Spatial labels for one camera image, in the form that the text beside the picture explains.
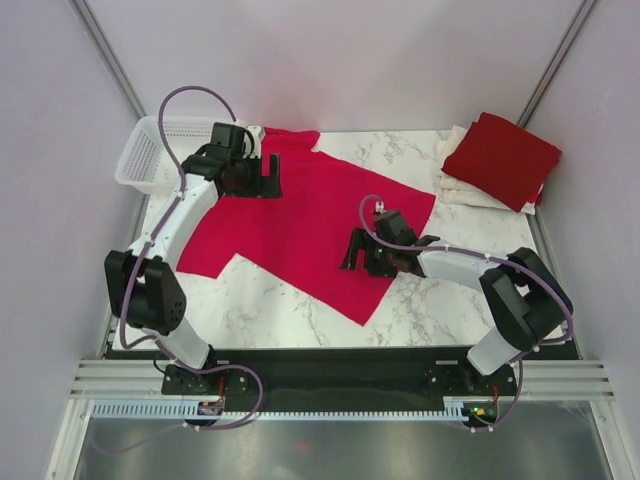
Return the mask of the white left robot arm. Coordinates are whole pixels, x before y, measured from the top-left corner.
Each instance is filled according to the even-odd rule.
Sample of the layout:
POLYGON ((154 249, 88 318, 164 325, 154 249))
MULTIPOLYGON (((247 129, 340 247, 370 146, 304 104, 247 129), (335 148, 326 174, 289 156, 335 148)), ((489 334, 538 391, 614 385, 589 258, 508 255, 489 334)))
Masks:
POLYGON ((150 228, 104 267, 112 314, 122 328, 143 332, 185 368, 185 382, 208 393, 219 382, 213 347, 186 317, 187 299, 175 269, 204 215, 224 197, 277 199, 280 156, 263 155, 260 126, 216 122, 208 143, 178 166, 179 179, 150 228))

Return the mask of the bright red t shirt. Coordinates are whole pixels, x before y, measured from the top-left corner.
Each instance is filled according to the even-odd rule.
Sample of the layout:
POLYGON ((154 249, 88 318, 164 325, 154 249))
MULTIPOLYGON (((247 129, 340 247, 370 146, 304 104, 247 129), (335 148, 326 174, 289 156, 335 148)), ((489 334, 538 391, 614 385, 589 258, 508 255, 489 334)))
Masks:
POLYGON ((216 278, 239 254, 281 280, 365 325, 391 282, 340 265, 351 232, 360 226, 359 204, 379 195, 415 231, 426 226, 434 195, 411 188, 324 152, 317 131, 269 128, 265 153, 280 156, 278 199, 223 197, 191 235, 177 269, 216 278))

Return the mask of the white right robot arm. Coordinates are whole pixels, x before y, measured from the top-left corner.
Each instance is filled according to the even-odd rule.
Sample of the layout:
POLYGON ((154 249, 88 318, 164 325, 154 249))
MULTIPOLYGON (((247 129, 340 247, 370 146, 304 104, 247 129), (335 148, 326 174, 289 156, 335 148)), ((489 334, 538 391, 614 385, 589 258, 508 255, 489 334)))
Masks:
POLYGON ((374 227, 352 231, 343 270, 364 269, 394 278, 400 272, 447 280, 484 295, 494 327, 467 353, 458 381, 467 392, 483 392, 503 365, 534 350, 574 312, 571 300, 538 254, 526 247, 499 257, 451 245, 438 236, 419 237, 397 210, 374 214, 374 227))

